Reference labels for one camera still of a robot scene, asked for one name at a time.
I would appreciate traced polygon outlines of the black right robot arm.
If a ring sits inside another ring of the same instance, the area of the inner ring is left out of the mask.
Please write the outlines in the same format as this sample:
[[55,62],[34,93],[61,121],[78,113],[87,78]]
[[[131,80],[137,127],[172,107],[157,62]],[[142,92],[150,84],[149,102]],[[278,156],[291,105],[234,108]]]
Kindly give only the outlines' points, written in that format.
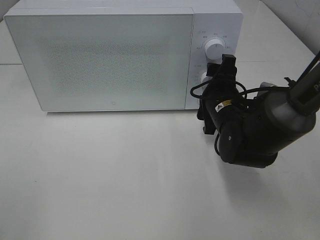
[[214,149],[223,162],[265,168],[280,150],[309,133],[320,109],[320,57],[316,55],[297,80],[288,85],[267,82],[246,89],[236,80],[236,57],[222,55],[209,63],[200,84],[197,118],[203,132],[214,135]]

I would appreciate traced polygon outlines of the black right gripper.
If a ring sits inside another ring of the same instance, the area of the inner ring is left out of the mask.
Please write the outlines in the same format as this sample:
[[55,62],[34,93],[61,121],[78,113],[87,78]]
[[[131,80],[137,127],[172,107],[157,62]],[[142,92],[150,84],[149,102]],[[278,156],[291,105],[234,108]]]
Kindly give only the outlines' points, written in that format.
[[236,87],[236,57],[222,55],[221,64],[208,64],[206,85],[199,103],[197,118],[204,122],[204,133],[218,131],[222,137],[240,136],[240,102]]

